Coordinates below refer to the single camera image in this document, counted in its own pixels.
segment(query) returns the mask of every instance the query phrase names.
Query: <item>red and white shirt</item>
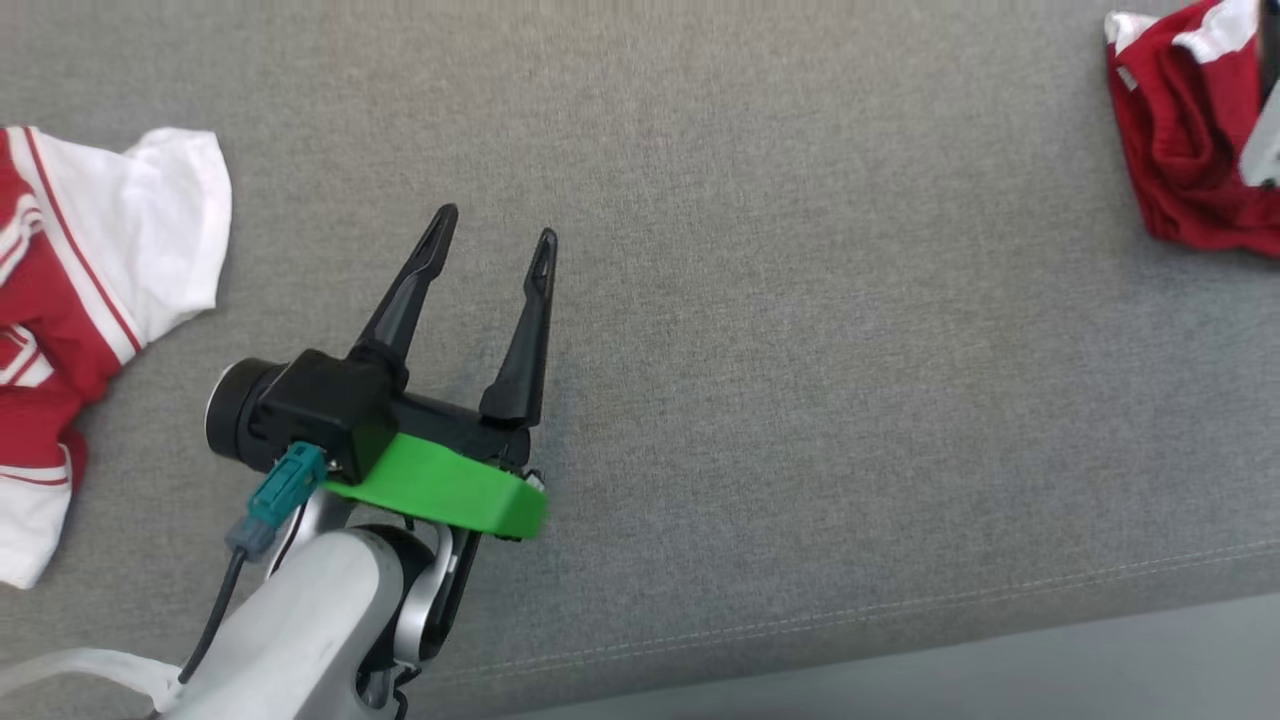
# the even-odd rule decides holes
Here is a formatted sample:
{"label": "red and white shirt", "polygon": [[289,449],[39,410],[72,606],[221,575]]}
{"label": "red and white shirt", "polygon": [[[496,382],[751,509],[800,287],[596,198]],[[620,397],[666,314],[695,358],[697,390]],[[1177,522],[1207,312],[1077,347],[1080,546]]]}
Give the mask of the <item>red and white shirt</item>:
{"label": "red and white shirt", "polygon": [[1257,0],[1204,0],[1107,14],[1116,122],[1156,237],[1280,256],[1280,192],[1245,186],[1238,167],[1262,111],[1257,13]]}
{"label": "red and white shirt", "polygon": [[0,131],[0,582],[32,587],[58,546],[81,407],[214,306],[230,208],[212,133],[161,128],[116,154]]}

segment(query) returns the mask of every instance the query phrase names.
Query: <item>green bracket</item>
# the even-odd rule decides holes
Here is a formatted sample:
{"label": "green bracket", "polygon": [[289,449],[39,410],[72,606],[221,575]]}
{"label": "green bracket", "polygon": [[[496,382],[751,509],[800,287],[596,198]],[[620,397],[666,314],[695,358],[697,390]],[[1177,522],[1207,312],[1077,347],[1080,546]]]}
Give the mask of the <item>green bracket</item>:
{"label": "green bracket", "polygon": [[348,500],[492,536],[531,538],[547,496],[511,473],[421,438],[397,434],[358,486],[326,482]]}

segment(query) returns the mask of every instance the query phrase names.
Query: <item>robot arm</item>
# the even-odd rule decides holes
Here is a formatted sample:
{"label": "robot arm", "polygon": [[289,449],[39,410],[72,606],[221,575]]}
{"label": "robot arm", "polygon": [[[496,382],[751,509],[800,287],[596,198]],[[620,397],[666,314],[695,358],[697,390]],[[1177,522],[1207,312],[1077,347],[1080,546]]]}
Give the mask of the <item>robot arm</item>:
{"label": "robot arm", "polygon": [[[0,694],[82,671],[151,694],[154,717],[404,716],[397,688],[448,638],[480,537],[531,538],[547,506],[541,479],[525,465],[529,429],[541,419],[553,231],[538,241],[524,311],[479,407],[406,392],[404,359],[457,218],[454,206],[440,208],[344,357],[307,350],[288,364],[247,359],[223,373],[205,434],[214,452],[269,473],[250,501],[250,519],[261,520],[255,503],[264,491],[279,489],[274,477],[307,479],[270,495],[285,502],[265,511],[265,539],[228,536],[234,553],[225,592],[187,667],[179,674],[124,653],[73,651],[0,674]],[[308,498],[291,496],[300,487]],[[435,550],[397,527],[346,528],[360,502],[429,523]],[[241,562],[257,559],[293,507],[268,580],[220,623]]]}
{"label": "robot arm", "polygon": [[1262,114],[1240,152],[1244,184],[1275,187],[1280,181],[1280,94],[1272,92],[1280,79],[1280,1],[1258,3],[1258,77]]}

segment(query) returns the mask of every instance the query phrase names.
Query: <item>white trim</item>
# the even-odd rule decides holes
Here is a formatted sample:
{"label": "white trim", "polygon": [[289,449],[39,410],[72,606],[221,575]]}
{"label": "white trim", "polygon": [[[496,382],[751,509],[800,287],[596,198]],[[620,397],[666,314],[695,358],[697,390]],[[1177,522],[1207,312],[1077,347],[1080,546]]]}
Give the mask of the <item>white trim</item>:
{"label": "white trim", "polygon": [[1129,92],[1133,92],[1134,90],[1138,88],[1138,78],[1133,77],[1133,73],[1129,72],[1129,68],[1120,65],[1119,68],[1116,68],[1116,74],[1120,76],[1120,82],[1124,83],[1124,86],[1129,90]]}
{"label": "white trim", "polygon": [[[154,137],[164,137],[174,131],[152,131],[138,141],[141,145]],[[200,243],[191,258],[187,277],[187,306],[212,309],[218,300],[218,279],[227,259],[227,243],[232,225],[232,178],[223,160],[223,150],[214,133],[198,133],[200,142],[189,142],[191,170],[200,182],[202,200]]]}
{"label": "white trim", "polygon": [[[111,316],[111,322],[115,324],[123,323],[128,334],[137,338],[141,345],[146,345],[146,340],[142,337],[143,333],[138,331],[138,323],[133,318],[133,307],[120,299],[116,292],[118,288],[109,282],[109,275],[102,272],[100,265],[102,258],[95,256],[95,251],[100,247],[99,243],[101,242],[101,237],[108,232],[120,232],[120,228],[101,228],[96,223],[86,222],[87,218],[84,218],[82,213],[77,211],[77,208],[88,195],[83,181],[96,181],[97,183],[101,183],[102,181],[101,178],[92,176],[86,178],[83,168],[59,167],[65,159],[68,151],[73,149],[88,150],[91,152],[106,151],[86,147],[83,145],[76,145],[73,142],[58,140],[56,137],[49,137],[37,128],[31,128],[31,137],[36,141],[35,150],[38,152],[40,164],[45,169],[45,179],[49,181],[49,191],[52,195],[52,199],[58,201],[58,209],[61,210],[61,222],[67,223],[67,227],[63,228],[63,231],[69,233],[70,238],[76,240],[76,246],[79,250],[78,259],[83,260],[84,269],[88,270],[92,277],[97,278],[99,286],[104,293],[102,299],[108,302],[109,307],[114,307],[119,314],[119,320],[115,316]],[[50,147],[52,143],[58,145],[56,150]],[[70,192],[68,191],[68,184],[72,188]]]}
{"label": "white trim", "polygon": [[[63,448],[63,455],[67,455],[67,446],[59,446]],[[15,468],[13,465],[0,465],[0,475],[14,478],[17,480],[35,480],[37,483],[52,483],[58,480],[70,479],[67,477],[67,465],[61,468]]]}
{"label": "white trim", "polygon": [[1106,19],[1102,20],[1102,31],[1107,33],[1107,42],[1115,44],[1116,55],[1119,55],[1158,19],[1140,13],[1107,13]]}
{"label": "white trim", "polygon": [[1258,29],[1256,0],[1222,0],[1204,13],[1198,29],[1174,36],[1174,45],[1192,51],[1199,64],[1243,50]]}
{"label": "white trim", "polygon": [[[31,131],[33,137],[40,135],[40,131],[36,128],[31,128]],[[88,319],[102,336],[102,340],[105,340],[111,347],[111,351],[115,352],[115,359],[120,363],[120,365],[124,365],[137,354],[133,348],[133,343],[129,341],[129,336],[115,320],[106,300],[97,292],[97,287],[90,277],[88,269],[81,264],[79,259],[76,256],[76,251],[72,250],[70,241],[67,238],[67,233],[61,227],[61,223],[58,222],[58,214],[52,210],[52,204],[49,200],[49,192],[45,188],[45,183],[40,179],[40,170],[36,165],[36,159],[32,155],[32,149],[27,143],[27,135],[23,132],[23,128],[12,127],[6,128],[6,132],[9,133],[9,152],[13,156],[13,165],[18,170],[18,174],[27,181],[27,184],[36,191],[36,199],[40,201],[41,209],[45,210],[44,229],[45,237],[49,238],[50,247],[54,249],[54,254],[58,255],[58,260],[67,272],[67,277],[70,279],[72,287],[76,288],[76,295],[79,297],[81,305],[84,307],[84,313],[88,315]],[[50,169],[47,167],[45,168],[45,173],[50,174]],[[122,316],[128,318],[123,306],[116,304],[115,307]]]}
{"label": "white trim", "polygon": [[27,368],[33,357],[40,355],[40,346],[36,343],[36,336],[22,325],[8,325],[5,328],[0,328],[0,336],[8,336],[5,340],[12,340],[13,343],[19,347],[18,354],[13,356],[13,360],[10,360],[4,368],[0,368],[0,386],[17,384],[13,383],[15,375],[19,370]]}
{"label": "white trim", "polygon": [[36,196],[29,192],[20,195],[13,209],[13,219],[4,229],[0,229],[0,256],[5,258],[4,263],[0,264],[0,284],[9,279],[13,269],[27,255],[32,229],[40,224],[40,205],[36,202]]}
{"label": "white trim", "polygon": [[27,368],[27,372],[18,375],[18,379],[13,382],[15,387],[40,387],[45,380],[54,377],[54,366],[41,352],[36,361]]}
{"label": "white trim", "polygon": [[70,483],[0,482],[0,583],[31,588],[63,534]]}

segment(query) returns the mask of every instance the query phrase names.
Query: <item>couch seam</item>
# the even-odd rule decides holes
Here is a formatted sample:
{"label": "couch seam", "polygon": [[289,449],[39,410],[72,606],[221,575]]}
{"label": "couch seam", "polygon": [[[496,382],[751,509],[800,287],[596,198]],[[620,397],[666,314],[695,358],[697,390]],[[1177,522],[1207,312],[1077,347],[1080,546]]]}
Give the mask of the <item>couch seam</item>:
{"label": "couch seam", "polygon": [[[524,659],[524,660],[512,660],[512,661],[506,661],[506,662],[495,662],[495,664],[490,664],[490,665],[480,665],[480,666],[476,666],[476,667],[467,667],[467,669],[462,669],[462,670],[453,670],[453,671],[440,673],[438,675],[434,675],[431,679],[445,680],[443,683],[439,683],[442,685],[452,685],[452,684],[465,683],[471,676],[483,676],[484,679],[498,679],[498,678],[507,678],[507,676],[512,676],[512,675],[522,675],[522,674],[527,674],[527,673],[539,673],[539,671],[556,670],[556,669],[559,669],[559,667],[570,667],[570,666],[575,666],[575,665],[589,665],[591,662],[604,662],[604,661],[611,661],[611,660],[621,660],[621,659],[625,659],[625,657],[635,657],[635,656],[649,655],[649,653],[655,653],[655,652],[666,652],[666,651],[684,650],[684,648],[689,648],[689,647],[710,646],[710,644],[717,644],[717,643],[722,643],[722,642],[735,642],[735,641],[762,638],[762,637],[769,637],[769,635],[783,634],[783,633],[812,630],[812,629],[827,628],[827,626],[841,625],[841,624],[847,624],[847,623],[855,623],[855,621],[859,621],[859,620],[872,620],[872,619],[890,618],[890,616],[896,616],[896,615],[906,615],[906,614],[910,614],[910,612],[927,612],[927,611],[931,611],[931,610],[943,610],[943,609],[948,609],[948,607],[961,607],[961,606],[966,606],[966,605],[979,605],[979,603],[983,603],[983,602],[996,602],[996,601],[1001,601],[1001,600],[1012,600],[1012,598],[1018,598],[1018,597],[1027,597],[1027,596],[1044,593],[1044,592],[1065,591],[1065,589],[1073,589],[1073,588],[1079,588],[1079,587],[1094,585],[1094,584],[1108,583],[1108,582],[1115,582],[1115,580],[1123,580],[1123,579],[1129,579],[1129,578],[1138,578],[1138,577],[1149,575],[1149,574],[1153,574],[1153,573],[1181,570],[1181,569],[1185,569],[1185,568],[1194,568],[1194,566],[1198,566],[1198,565],[1208,565],[1208,564],[1212,564],[1212,562],[1224,562],[1224,561],[1228,561],[1228,560],[1240,560],[1240,559],[1244,559],[1244,557],[1256,557],[1256,556],[1261,556],[1261,555],[1272,555],[1275,552],[1280,552],[1280,548],[1272,548],[1272,550],[1266,550],[1266,551],[1260,551],[1260,552],[1243,552],[1243,553],[1230,555],[1230,556],[1226,556],[1226,557],[1215,557],[1215,559],[1211,559],[1211,560],[1201,560],[1201,561],[1197,561],[1197,562],[1180,562],[1178,565],[1170,565],[1167,568],[1156,568],[1156,569],[1152,569],[1152,570],[1143,570],[1140,573],[1124,573],[1125,570],[1133,570],[1133,569],[1137,569],[1137,568],[1146,568],[1146,566],[1160,565],[1160,564],[1165,564],[1165,562],[1178,562],[1178,561],[1181,561],[1181,560],[1192,560],[1192,559],[1204,557],[1204,556],[1208,556],[1208,555],[1217,555],[1217,553],[1222,553],[1222,552],[1231,552],[1231,551],[1240,551],[1240,550],[1252,550],[1252,548],[1258,548],[1258,547],[1272,546],[1272,544],[1276,544],[1276,543],[1280,543],[1280,538],[1258,541],[1258,542],[1251,542],[1251,543],[1236,544],[1236,546],[1230,546],[1230,547],[1220,547],[1220,548],[1216,548],[1216,550],[1206,550],[1206,551],[1202,551],[1202,552],[1192,552],[1192,553],[1176,555],[1176,556],[1171,556],[1171,557],[1161,557],[1161,559],[1157,559],[1157,560],[1146,560],[1146,561],[1142,561],[1142,562],[1130,562],[1130,564],[1126,564],[1126,565],[1117,565],[1117,566],[1114,566],[1114,568],[1103,568],[1103,569],[1097,569],[1097,570],[1089,570],[1089,571],[1085,571],[1085,573],[1074,573],[1074,574],[1069,574],[1069,575],[1059,575],[1059,577],[1055,577],[1055,578],[1044,578],[1044,579],[1039,579],[1039,580],[1029,580],[1029,582],[1023,582],[1023,583],[997,585],[997,587],[982,588],[982,589],[975,589],[975,591],[965,591],[965,592],[959,592],[959,593],[950,593],[950,594],[940,594],[940,596],[913,598],[913,600],[905,600],[905,601],[897,601],[897,602],[888,602],[888,603],[865,605],[865,606],[860,606],[860,607],[850,607],[850,609],[845,609],[845,610],[835,610],[835,611],[831,611],[831,612],[818,612],[818,614],[810,614],[810,615],[800,615],[800,616],[796,616],[796,618],[790,618],[790,619],[783,619],[783,620],[768,620],[768,621],[764,621],[764,623],[750,623],[750,624],[745,624],[745,625],[735,625],[735,626],[731,626],[731,628],[719,628],[719,629],[712,629],[712,630],[700,630],[700,632],[696,632],[696,633],[686,633],[686,634],[669,635],[669,637],[663,637],[663,638],[650,638],[650,639],[646,639],[646,641],[636,641],[636,642],[628,642],[628,643],[607,644],[607,646],[599,646],[599,647],[588,648],[588,650],[577,650],[577,651],[563,652],[563,653],[544,655],[544,656],[539,656],[539,657],[529,657],[529,659]],[[1051,588],[1038,588],[1039,585],[1046,585],[1046,584],[1051,584],[1051,583],[1061,583],[1061,582],[1076,580],[1076,579],[1082,579],[1082,578],[1093,578],[1093,577],[1097,577],[1097,575],[1112,575],[1112,577],[1097,578],[1097,579],[1087,580],[1087,582],[1083,582],[1083,583],[1073,583],[1073,584],[1066,584],[1066,585],[1055,585],[1055,587],[1051,587]],[[996,597],[980,597],[980,596],[992,594],[992,593],[1001,593],[1001,594],[998,594]],[[961,598],[974,598],[974,600],[961,600]],[[916,606],[916,605],[927,605],[927,607],[911,607],[911,606]],[[852,618],[842,618],[845,615],[852,615]],[[827,621],[827,623],[815,623],[818,620],[826,620],[828,618],[840,618],[840,619],[838,620],[831,620],[831,621]],[[783,625],[794,625],[794,624],[801,624],[801,625],[799,625],[796,628],[782,628]],[[744,634],[737,634],[737,633],[744,633],[744,632],[750,633],[751,630],[762,630],[764,628],[771,628],[771,629],[768,632],[764,632],[764,633],[745,634],[745,635]],[[672,643],[672,642],[687,641],[687,639],[694,639],[694,638],[707,638],[707,637],[710,637],[710,635],[730,635],[730,637],[716,637],[716,638],[713,638],[710,641],[698,641],[698,642],[694,642],[694,643],[682,643],[682,644],[676,644],[676,646],[666,646],[666,647],[660,647],[660,648],[653,648],[653,650],[632,651],[632,652],[627,652],[627,653],[623,653],[623,655],[609,655],[607,657],[600,657],[600,659],[584,659],[582,657],[582,656],[590,656],[590,655],[603,655],[603,653],[616,652],[616,651],[620,651],[620,650],[646,647],[646,646],[652,646],[652,644]],[[554,661],[554,660],[567,660],[567,659],[571,659],[571,657],[577,659],[577,660],[573,660],[572,662],[562,662],[562,664],[556,664],[556,665],[534,667],[534,669],[530,669],[530,670],[520,670],[520,671],[513,671],[513,673],[499,673],[497,675],[486,675],[485,674],[485,673],[488,673],[490,670],[498,670],[498,669],[503,669],[503,667],[518,667],[521,665],[532,665],[532,664],[538,664],[538,662],[548,662],[548,661]]]}

